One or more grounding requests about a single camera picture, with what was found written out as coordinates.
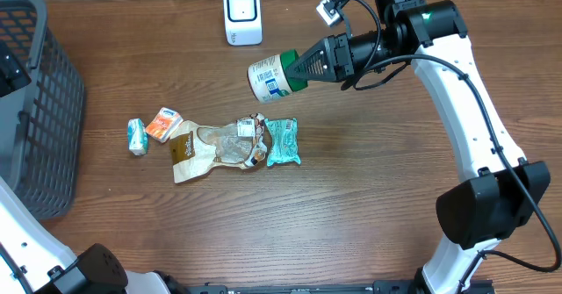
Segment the grey plastic mesh basket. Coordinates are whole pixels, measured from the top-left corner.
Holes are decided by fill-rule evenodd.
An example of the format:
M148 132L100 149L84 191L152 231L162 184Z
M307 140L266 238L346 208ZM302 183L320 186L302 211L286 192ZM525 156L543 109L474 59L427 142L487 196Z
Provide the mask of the grey plastic mesh basket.
M31 82L1 97L1 178L39 220L74 202L86 91L44 0L1 0L1 41Z

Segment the green lid jar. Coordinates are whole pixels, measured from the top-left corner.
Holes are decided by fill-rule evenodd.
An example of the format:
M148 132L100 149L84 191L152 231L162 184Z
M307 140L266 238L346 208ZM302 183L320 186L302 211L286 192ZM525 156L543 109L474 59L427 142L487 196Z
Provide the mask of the green lid jar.
M308 87L306 80L288 79L285 76L285 71L298 58L295 50L289 50L249 66L249 86L261 104L274 102Z

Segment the orange small carton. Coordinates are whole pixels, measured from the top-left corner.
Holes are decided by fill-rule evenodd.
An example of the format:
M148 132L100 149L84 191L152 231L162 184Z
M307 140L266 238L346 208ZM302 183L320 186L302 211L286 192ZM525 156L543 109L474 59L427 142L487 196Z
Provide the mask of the orange small carton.
M145 127L145 132L153 139L164 143L183 121L182 116L177 111L162 107L154 119Z

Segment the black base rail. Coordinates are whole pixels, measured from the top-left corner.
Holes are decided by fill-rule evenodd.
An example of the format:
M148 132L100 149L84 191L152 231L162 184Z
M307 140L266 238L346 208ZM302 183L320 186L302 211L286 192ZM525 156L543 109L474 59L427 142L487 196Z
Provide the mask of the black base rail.
M411 281L375 281L371 284L292 285L272 287L230 287L203 285L187 287L190 294L400 294L408 293Z

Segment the light green wipes packet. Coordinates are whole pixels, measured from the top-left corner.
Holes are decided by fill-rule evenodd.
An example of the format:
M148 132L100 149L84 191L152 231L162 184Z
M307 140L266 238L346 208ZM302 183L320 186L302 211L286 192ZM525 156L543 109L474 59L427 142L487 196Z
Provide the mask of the light green wipes packet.
M272 139L267 157L267 166L295 162L301 164L297 141L298 120L296 118L265 119L264 123Z

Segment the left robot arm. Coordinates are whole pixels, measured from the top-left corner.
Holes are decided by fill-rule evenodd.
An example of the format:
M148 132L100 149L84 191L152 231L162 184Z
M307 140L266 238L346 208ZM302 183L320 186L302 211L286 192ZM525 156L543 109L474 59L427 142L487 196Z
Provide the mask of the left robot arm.
M58 241L1 182L2 293L184 293L158 271L126 271L105 246L80 255Z

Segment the teal white small carton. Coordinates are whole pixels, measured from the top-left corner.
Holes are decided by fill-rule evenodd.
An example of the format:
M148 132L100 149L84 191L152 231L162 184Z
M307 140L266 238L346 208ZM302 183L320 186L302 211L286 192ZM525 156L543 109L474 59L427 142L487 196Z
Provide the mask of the teal white small carton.
M137 156L148 152L148 136L145 126L139 118L133 118L127 124L128 150Z

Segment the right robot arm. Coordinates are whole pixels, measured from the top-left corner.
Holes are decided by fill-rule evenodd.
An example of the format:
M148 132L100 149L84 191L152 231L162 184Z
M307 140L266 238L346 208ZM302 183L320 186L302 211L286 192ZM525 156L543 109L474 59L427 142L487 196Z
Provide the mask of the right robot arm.
M472 282L498 244L531 217L551 180L547 166L529 162L494 109L476 62L466 24L449 0L375 0L376 30L321 39L286 69L298 81L337 82L358 89L361 78L411 68L443 122L459 183L436 200L443 237L410 281L377 281L377 293L490 293Z

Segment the clear brown snack bag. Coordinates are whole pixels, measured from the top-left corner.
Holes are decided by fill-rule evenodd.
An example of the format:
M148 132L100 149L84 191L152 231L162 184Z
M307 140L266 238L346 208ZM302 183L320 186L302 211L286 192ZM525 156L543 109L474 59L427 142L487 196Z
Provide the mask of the clear brown snack bag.
M175 183L205 176L217 167L252 169L266 157L265 116L254 113L224 126L184 121L171 135Z

